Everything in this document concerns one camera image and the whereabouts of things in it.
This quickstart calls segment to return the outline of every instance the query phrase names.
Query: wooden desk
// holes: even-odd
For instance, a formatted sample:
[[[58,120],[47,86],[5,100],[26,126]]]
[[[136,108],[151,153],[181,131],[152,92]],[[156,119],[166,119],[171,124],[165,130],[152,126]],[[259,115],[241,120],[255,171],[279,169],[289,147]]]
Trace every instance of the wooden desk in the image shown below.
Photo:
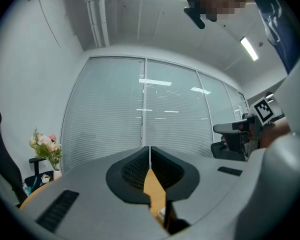
[[[53,181],[48,182],[47,184],[39,187],[37,190],[35,190],[29,197],[23,202],[23,204],[20,207],[20,210],[27,205],[27,203],[36,195],[38,195],[41,191],[43,191],[45,188],[47,188],[49,185],[51,185]],[[150,212],[151,214],[156,218],[160,224],[163,224],[162,221],[158,217],[158,212],[166,206],[166,192],[160,185],[156,175],[154,172],[150,169],[145,177],[144,181],[144,193],[150,196],[151,200],[151,207]]]
[[[163,225],[158,217],[158,212],[166,207],[166,192],[160,185],[156,175],[150,169],[145,177],[143,192],[150,196],[151,207],[150,212],[155,219]]]

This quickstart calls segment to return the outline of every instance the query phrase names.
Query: bouquet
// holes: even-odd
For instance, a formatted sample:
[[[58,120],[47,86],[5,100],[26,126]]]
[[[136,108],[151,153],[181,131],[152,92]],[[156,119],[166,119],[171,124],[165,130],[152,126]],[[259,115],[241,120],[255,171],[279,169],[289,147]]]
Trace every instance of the bouquet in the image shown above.
[[[50,134],[49,137],[38,133],[37,128],[34,129],[33,136],[29,141],[30,147],[34,149],[37,158],[47,159],[55,171],[59,171],[57,165],[60,163],[61,148],[56,142],[57,137]]]

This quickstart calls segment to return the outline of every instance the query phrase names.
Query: white wall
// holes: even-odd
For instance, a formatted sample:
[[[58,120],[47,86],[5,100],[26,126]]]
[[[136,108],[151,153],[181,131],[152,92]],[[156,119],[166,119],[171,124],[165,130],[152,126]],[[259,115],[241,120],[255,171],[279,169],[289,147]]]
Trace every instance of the white wall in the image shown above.
[[[152,59],[165,60],[172,63],[177,63],[185,67],[196,69],[200,72],[211,75],[228,85],[242,91],[241,86],[233,78],[222,72],[221,70],[199,61],[195,58],[176,53],[162,48],[156,48],[146,45],[137,44],[114,44],[110,47],[103,47],[98,49],[91,49],[85,51],[81,57],[81,64],[84,65],[89,57],[93,56],[135,56],[148,57]]]
[[[259,74],[257,77],[253,77],[250,81],[246,81],[242,85],[244,97],[249,99],[277,84],[285,77],[287,77],[287,72],[283,64],[269,69],[268,71]]]
[[[1,134],[22,178],[34,175],[29,138],[35,127],[60,137],[66,104],[83,50],[63,0],[17,0],[0,23]],[[40,163],[40,171],[51,170]]]

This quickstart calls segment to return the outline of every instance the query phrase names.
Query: ceiling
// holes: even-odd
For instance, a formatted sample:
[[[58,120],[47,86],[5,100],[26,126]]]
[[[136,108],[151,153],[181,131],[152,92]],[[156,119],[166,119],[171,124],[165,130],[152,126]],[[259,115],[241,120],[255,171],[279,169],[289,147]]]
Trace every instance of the ceiling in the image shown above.
[[[73,25],[84,50],[95,48],[86,3],[67,0]],[[183,12],[185,0],[105,0],[110,45],[139,43],[165,48],[210,64],[244,85],[282,63],[267,41],[255,5],[199,29]],[[253,61],[239,40],[245,36],[259,59]]]

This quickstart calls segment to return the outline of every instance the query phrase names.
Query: dark sleeve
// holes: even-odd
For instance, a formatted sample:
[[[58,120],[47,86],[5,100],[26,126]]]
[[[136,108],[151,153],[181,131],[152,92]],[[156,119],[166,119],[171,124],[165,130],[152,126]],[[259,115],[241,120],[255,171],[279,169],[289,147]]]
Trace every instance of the dark sleeve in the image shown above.
[[[254,0],[265,33],[289,74],[300,57],[300,24],[284,0]]]

